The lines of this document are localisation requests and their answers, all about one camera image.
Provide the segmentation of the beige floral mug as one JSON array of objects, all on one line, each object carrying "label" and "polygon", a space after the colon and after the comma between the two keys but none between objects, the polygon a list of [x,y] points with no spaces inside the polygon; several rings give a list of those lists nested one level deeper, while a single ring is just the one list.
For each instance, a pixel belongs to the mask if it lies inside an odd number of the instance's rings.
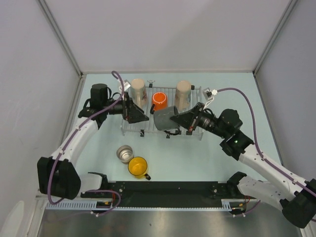
[{"label": "beige floral mug", "polygon": [[143,79],[133,79],[131,81],[130,93],[134,104],[142,109],[147,103],[145,81]]}]

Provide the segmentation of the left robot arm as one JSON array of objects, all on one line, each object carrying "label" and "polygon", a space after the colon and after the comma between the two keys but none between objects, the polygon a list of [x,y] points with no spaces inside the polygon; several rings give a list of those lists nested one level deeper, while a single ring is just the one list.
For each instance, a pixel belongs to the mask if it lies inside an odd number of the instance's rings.
[{"label": "left robot arm", "polygon": [[59,198],[74,199],[82,179],[75,165],[89,139],[100,129],[108,115],[121,115],[129,124],[148,121],[149,117],[125,92],[117,100],[110,97],[106,84],[94,84],[90,98],[79,112],[77,123],[62,145],[48,158],[37,162],[39,191]]}]

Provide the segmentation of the orange mug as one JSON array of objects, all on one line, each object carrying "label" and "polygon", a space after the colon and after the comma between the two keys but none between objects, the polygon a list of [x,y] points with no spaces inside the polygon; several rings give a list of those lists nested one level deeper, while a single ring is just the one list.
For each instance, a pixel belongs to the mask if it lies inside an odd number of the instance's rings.
[{"label": "orange mug", "polygon": [[150,114],[154,114],[155,111],[162,110],[168,106],[168,97],[163,92],[156,92],[152,95],[152,105]]}]

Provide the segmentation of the dark grey mug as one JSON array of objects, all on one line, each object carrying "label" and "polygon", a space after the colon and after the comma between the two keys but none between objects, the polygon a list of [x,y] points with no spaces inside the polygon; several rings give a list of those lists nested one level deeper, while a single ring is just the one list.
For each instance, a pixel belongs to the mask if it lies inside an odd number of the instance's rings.
[{"label": "dark grey mug", "polygon": [[158,131],[163,131],[168,135],[180,135],[180,126],[175,122],[171,121],[170,118],[179,114],[176,106],[170,106],[162,110],[155,111],[154,124]]}]

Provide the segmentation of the beige patterned mug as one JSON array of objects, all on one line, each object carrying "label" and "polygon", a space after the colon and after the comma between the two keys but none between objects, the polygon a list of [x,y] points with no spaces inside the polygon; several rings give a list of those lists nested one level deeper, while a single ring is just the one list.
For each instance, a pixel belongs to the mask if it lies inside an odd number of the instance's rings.
[{"label": "beige patterned mug", "polygon": [[176,85],[175,106],[178,111],[187,109],[191,102],[191,83],[187,80],[182,80]]}]

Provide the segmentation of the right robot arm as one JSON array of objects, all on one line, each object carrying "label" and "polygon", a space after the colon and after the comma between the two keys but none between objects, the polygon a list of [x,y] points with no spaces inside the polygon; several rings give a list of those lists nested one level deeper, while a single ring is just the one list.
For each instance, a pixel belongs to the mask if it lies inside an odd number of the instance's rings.
[{"label": "right robot arm", "polygon": [[305,228],[316,215],[316,181],[310,181],[289,171],[284,166],[260,151],[256,142],[245,135],[240,127],[242,121],[236,110],[225,109],[216,117],[197,103],[192,109],[173,115],[171,121],[188,131],[201,127],[223,139],[220,146],[224,153],[251,167],[267,180],[248,184],[243,175],[239,181],[228,185],[228,193],[233,198],[242,195],[257,198],[279,209],[294,226]]}]

